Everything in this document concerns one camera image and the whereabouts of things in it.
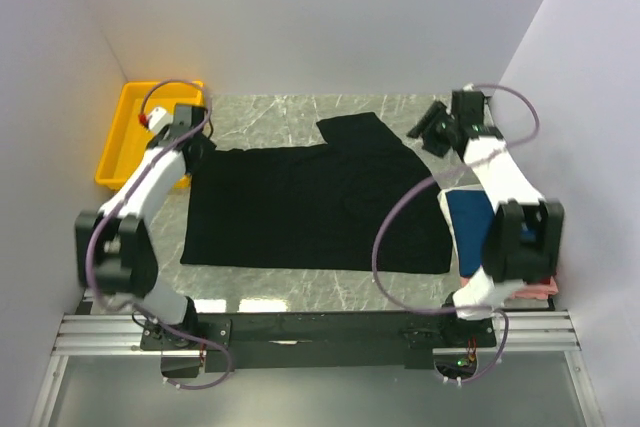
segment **yellow bin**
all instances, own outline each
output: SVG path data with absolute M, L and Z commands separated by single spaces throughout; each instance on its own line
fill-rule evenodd
M 145 94 L 156 84 L 157 82 L 127 82 L 122 88 L 96 172 L 96 183 L 99 185 L 119 190 L 142 161 L 153 135 L 138 122 L 138 111 Z M 160 106 L 173 114 L 176 104 L 203 105 L 202 92 L 186 84 L 167 84 L 153 93 L 145 111 L 151 112 Z M 188 186 L 189 178 L 184 176 L 174 187 Z

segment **blue cloth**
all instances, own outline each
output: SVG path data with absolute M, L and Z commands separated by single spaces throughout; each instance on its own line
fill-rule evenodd
M 460 276 L 471 277 L 482 265 L 482 246 L 494 212 L 482 190 L 451 190 L 445 194 L 460 263 Z

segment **black cloth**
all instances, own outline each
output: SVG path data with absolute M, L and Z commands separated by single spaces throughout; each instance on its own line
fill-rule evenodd
M 373 113 L 317 125 L 324 145 L 206 153 L 191 182 L 182 263 L 371 269 L 383 219 L 431 173 Z M 449 270 L 438 192 L 422 193 L 391 224 L 381 270 Z

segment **gray marble table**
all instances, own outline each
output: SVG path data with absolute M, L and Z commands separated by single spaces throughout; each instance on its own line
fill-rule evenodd
M 375 112 L 434 173 L 441 188 L 477 183 L 471 172 L 443 178 L 459 165 L 453 152 L 443 159 L 421 150 L 406 132 L 426 112 L 433 95 L 221 96 L 215 101 L 214 140 L 219 149 L 305 146 L 323 143 L 316 122 L 358 112 Z M 448 97 L 439 97 L 448 102 Z M 253 269 L 180 264 L 187 225 L 188 190 L 169 195 L 151 225 L 160 275 L 198 301 L 203 312 L 336 311 L 394 309 L 369 272 Z M 439 306 L 460 287 L 457 259 L 442 275 L 388 273 L 383 281 L 411 305 Z M 541 301 L 510 301 L 512 307 L 546 307 Z

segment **red object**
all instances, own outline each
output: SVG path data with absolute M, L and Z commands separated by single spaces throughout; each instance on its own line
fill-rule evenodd
M 147 116 L 144 114 L 138 114 L 138 121 L 140 125 L 142 125 L 145 129 L 149 127 L 149 121 L 147 120 Z

